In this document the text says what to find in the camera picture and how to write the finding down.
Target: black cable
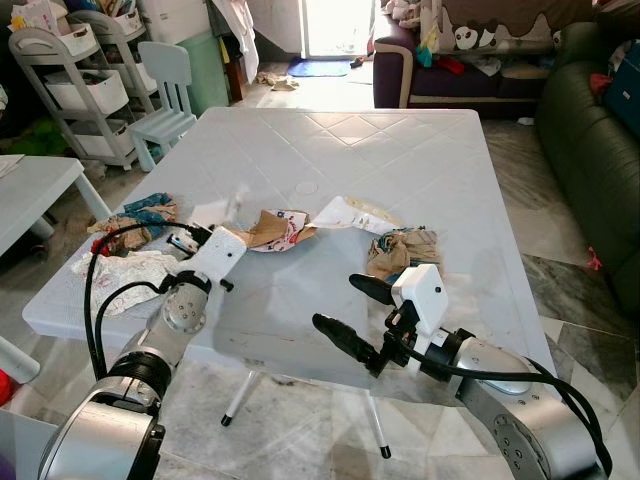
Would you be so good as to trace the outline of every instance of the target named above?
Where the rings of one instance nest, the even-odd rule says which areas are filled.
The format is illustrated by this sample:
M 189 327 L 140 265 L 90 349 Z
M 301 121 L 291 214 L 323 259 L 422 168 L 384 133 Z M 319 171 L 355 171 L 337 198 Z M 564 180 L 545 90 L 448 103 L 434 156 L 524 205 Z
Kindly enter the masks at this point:
M 113 292 L 111 295 L 107 297 L 107 299 L 102 303 L 102 305 L 100 305 L 100 308 L 98 309 L 98 313 L 96 315 L 96 325 L 95 325 L 96 355 L 98 357 L 98 366 L 99 366 L 98 374 L 100 378 L 104 378 L 107 376 L 107 362 L 104 358 L 104 349 L 102 348 L 102 319 L 104 318 L 104 314 L 107 311 L 109 304 L 113 302 L 113 300 L 115 300 L 115 298 L 118 295 L 134 287 L 148 287 L 151 290 L 153 290 L 155 293 L 160 294 L 160 289 L 157 288 L 151 282 L 143 282 L 143 281 L 131 282 L 117 289 L 115 292 Z
M 596 449 L 596 454 L 598 455 L 598 458 L 602 463 L 602 468 L 604 469 L 605 474 L 607 475 L 607 477 L 611 475 L 611 470 L 613 469 L 613 461 L 611 460 L 609 451 L 602 441 L 602 432 L 600 430 L 598 418 L 596 417 L 593 408 L 589 404 L 589 401 L 573 386 L 554 377 L 551 374 L 547 376 L 541 373 L 486 372 L 481 370 L 467 370 L 466 368 L 452 367 L 451 365 L 444 365 L 430 360 L 429 358 L 410 348 L 408 345 L 402 342 L 401 339 L 396 338 L 396 344 L 399 345 L 407 354 L 409 354 L 409 356 L 418 360 L 420 363 L 427 365 L 430 369 L 437 370 L 440 373 L 444 373 L 446 375 L 473 378 L 475 380 L 545 383 L 547 385 L 555 387 L 559 392 L 563 390 L 565 393 L 571 395 L 578 401 L 582 409 L 585 411 L 585 414 L 589 418 L 589 422 L 585 424 L 585 428 L 591 436 L 591 440 L 593 441 Z
M 546 368 L 544 368 L 535 360 L 531 360 L 530 358 L 527 358 L 527 360 L 542 374 L 549 376 L 551 378 L 555 378 L 553 375 L 551 375 L 551 373 Z M 592 422 L 589 422 L 589 420 L 585 418 L 580 408 L 578 408 L 578 406 L 575 404 L 571 396 L 567 392 L 563 391 L 562 389 L 559 389 L 557 387 L 555 388 L 560 394 L 560 396 L 562 397 L 562 399 L 564 400 L 564 402 L 567 404 L 569 409 L 580 419 L 582 424 L 585 426 L 585 428 L 589 432 L 589 435 L 591 435 L 591 440 L 593 440 L 593 444 L 596 448 L 596 454 L 598 455 L 598 458 L 602 463 L 602 468 L 605 469 L 605 472 L 608 472 L 607 476 L 609 476 L 611 474 L 611 470 L 613 470 L 613 460 L 611 459 L 609 450 L 607 450 L 607 447 L 604 444 L 604 440 L 602 438 L 602 431 L 600 430 L 600 423 L 598 422 L 598 417 L 595 415 L 593 408 L 591 407 L 591 405 L 589 405 L 589 409 L 588 409 L 589 411 L 585 411 L 587 415 L 589 414 L 589 412 L 593 413 L 593 417 L 595 420 L 593 420 Z
M 543 375 L 546 375 L 548 377 L 553 377 L 553 375 L 551 375 L 551 372 L 549 372 L 549 370 L 547 370 L 546 368 L 544 368 L 542 365 L 540 365 L 538 362 L 536 362 L 535 360 L 530 359 L 529 357 L 525 357 L 529 363 L 531 363 L 536 370 L 538 370 L 540 373 L 542 373 Z M 560 396 L 562 397 L 562 400 L 564 401 L 564 403 L 567 404 L 567 407 L 569 407 L 569 409 L 576 414 L 576 416 L 580 419 L 580 421 L 586 426 L 590 426 L 594 428 L 595 432 L 598 432 L 598 436 L 599 438 L 602 438 L 602 431 L 600 430 L 600 423 L 597 421 L 598 419 L 596 418 L 596 423 L 595 425 L 592 425 L 591 422 L 584 416 L 584 413 L 582 412 L 582 410 L 580 410 L 580 408 L 578 407 L 578 405 L 576 405 L 576 402 L 573 401 L 573 398 L 571 398 L 571 395 L 569 395 L 568 393 L 566 393 L 563 390 L 558 390 L 556 388 L 556 390 L 558 391 L 558 393 L 560 394 Z
M 89 268 L 87 269 L 87 281 L 85 283 L 84 288 L 84 330 L 85 335 L 87 337 L 87 346 L 89 347 L 89 357 L 91 358 L 91 365 L 93 366 L 93 373 L 96 377 L 96 381 L 100 380 L 100 365 L 98 356 L 96 353 L 96 344 L 93 336 L 93 325 L 91 321 L 91 285 L 93 284 L 93 273 L 96 269 L 96 263 L 98 261 L 98 255 L 102 248 L 114 237 L 117 235 L 121 235 L 125 232 L 129 232 L 131 230 L 137 230 L 139 228 L 146 227 L 178 227 L 184 228 L 191 232 L 192 235 L 197 235 L 200 233 L 200 229 L 197 227 L 193 227 L 191 225 L 186 225 L 184 223 L 177 222 L 148 222 L 148 223 L 137 223 L 135 225 L 128 225 L 126 227 L 119 228 L 117 230 L 113 230 L 107 233 L 104 237 L 102 237 L 98 243 L 95 245 L 95 252 L 91 257 L 91 261 L 89 262 Z

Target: white wall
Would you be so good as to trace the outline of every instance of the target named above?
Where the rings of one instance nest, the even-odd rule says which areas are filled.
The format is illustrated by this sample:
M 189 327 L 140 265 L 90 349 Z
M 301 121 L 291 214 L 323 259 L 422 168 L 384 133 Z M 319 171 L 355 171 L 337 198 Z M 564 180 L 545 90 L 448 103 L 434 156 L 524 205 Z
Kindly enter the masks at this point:
M 302 52 L 302 1 L 247 0 L 255 30 L 287 53 Z

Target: purple sofa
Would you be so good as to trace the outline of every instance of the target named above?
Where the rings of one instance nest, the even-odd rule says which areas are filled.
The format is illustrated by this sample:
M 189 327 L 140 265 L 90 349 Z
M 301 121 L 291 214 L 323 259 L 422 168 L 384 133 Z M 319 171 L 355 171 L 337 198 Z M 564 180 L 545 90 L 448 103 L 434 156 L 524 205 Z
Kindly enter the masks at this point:
M 388 15 L 375 25 L 376 108 L 470 108 L 484 117 L 532 117 L 546 81 L 540 69 L 505 69 L 489 77 L 472 65 L 462 75 L 416 62 L 417 34 Z

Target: white table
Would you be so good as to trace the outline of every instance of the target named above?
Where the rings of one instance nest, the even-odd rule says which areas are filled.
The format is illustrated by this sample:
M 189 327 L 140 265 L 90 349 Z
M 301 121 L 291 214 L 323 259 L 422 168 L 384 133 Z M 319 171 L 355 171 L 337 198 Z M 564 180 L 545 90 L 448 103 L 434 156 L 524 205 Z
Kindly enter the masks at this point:
M 463 326 L 554 371 L 475 112 L 212 108 L 127 202 L 173 192 L 184 220 L 193 205 L 227 198 L 239 185 L 251 192 L 239 213 L 247 227 L 261 208 L 313 215 L 342 194 L 377 204 L 408 226 L 436 229 L 450 298 L 445 325 Z M 375 381 L 312 326 L 312 314 L 322 312 L 381 342 L 386 310 L 347 280 L 364 271 L 372 238 L 357 229 L 323 230 L 286 253 L 247 253 L 231 272 L 236 288 L 225 295 L 220 317 L 210 301 L 209 321 L 187 355 L 246 359 L 254 369 L 438 401 L 426 375 L 416 382 L 391 368 Z M 69 265 L 91 241 L 25 308 L 37 332 L 84 338 L 82 280 Z M 124 345 L 158 304 L 155 299 L 106 319 L 105 343 Z
M 72 183 L 97 219 L 111 215 L 83 170 L 75 158 L 26 156 L 18 168 L 0 178 L 0 255 L 29 228 L 39 225 L 41 215 Z

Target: tile floor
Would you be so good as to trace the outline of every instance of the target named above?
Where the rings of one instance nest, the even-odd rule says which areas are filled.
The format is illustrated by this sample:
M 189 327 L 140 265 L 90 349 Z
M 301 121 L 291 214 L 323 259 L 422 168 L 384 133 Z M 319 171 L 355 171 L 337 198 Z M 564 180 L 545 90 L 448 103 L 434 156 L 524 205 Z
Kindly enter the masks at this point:
M 278 72 L 285 66 L 264 68 Z M 346 78 L 301 79 L 294 92 L 254 85 L 236 106 L 372 108 L 371 72 L 372 64 L 365 63 Z M 558 374 L 592 402 L 614 459 L 612 478 L 639 478 L 637 327 L 617 313 L 602 274 L 586 268 L 588 245 L 544 160 L 535 128 L 509 121 L 484 121 L 483 128 Z M 143 176 L 137 167 L 109 168 L 94 184 L 116 207 Z M 48 260 L 27 258 L 0 267 L 0 334 L 43 364 L 40 376 L 4 408 L 60 423 L 91 385 L 86 346 L 38 336 L 21 311 L 80 245 L 90 217 L 72 189 L 51 212 L 60 223 Z M 243 376 L 218 365 L 183 364 L 165 402 L 162 421 L 169 428 L 156 478 L 512 478 L 482 425 L 454 407 L 379 400 L 393 451 L 383 460 L 362 393 L 346 387 L 280 385 L 263 377 L 224 429 L 219 417 Z

